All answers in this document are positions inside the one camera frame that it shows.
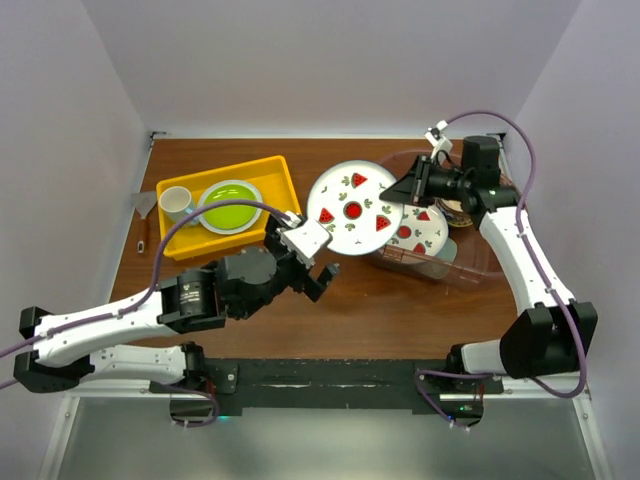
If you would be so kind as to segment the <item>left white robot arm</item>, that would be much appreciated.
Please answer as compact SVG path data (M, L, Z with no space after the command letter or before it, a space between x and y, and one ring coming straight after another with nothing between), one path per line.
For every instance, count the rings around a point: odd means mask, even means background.
M13 380L33 393L96 380L149 380L167 390L203 391L212 375L201 347L153 349L135 341L222 328L229 319L249 318L286 289L317 301L339 270L329 264L319 277L311 274L315 254L330 241L316 220L270 216L263 246L152 280L147 290L121 301L61 315L27 308Z

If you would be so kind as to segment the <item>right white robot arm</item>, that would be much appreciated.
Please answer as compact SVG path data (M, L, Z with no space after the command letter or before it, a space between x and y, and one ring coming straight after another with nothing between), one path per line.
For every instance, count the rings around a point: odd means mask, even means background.
M530 227L522 196L501 182L498 141L490 136L465 138L457 166L443 166L444 155L438 143L380 197L412 206L436 199L459 202L493 250L518 312L500 339L451 349L445 368L448 386L466 393L481 375L540 380L570 372L584 383L598 314L592 303L578 301L555 276Z

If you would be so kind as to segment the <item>white watermelon plate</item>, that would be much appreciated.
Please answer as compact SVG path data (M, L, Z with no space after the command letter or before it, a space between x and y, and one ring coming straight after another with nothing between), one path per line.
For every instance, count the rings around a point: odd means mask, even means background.
M404 214L403 204L380 198L395 182L386 168L364 160L339 163L318 177L306 214L331 235L330 251L363 256L386 245Z
M435 256L448 237L448 223L435 205L426 208L406 205L400 227L390 244L410 252Z

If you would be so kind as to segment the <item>brown floral cream-inside bowl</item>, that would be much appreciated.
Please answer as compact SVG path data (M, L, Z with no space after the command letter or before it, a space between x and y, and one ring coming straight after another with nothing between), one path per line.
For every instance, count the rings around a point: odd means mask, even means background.
M441 210L450 227L466 228L473 225L471 217L463 211L459 201L438 198L435 205Z

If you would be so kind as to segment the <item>light-teal divided rectangular dish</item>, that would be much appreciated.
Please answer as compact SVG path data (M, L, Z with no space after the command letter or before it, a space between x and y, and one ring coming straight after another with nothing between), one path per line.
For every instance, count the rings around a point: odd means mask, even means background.
M449 274L456 256L456 243L447 239L442 249L434 257L415 252L405 254L388 247L385 249L383 260L387 266L391 266L397 271L440 281Z

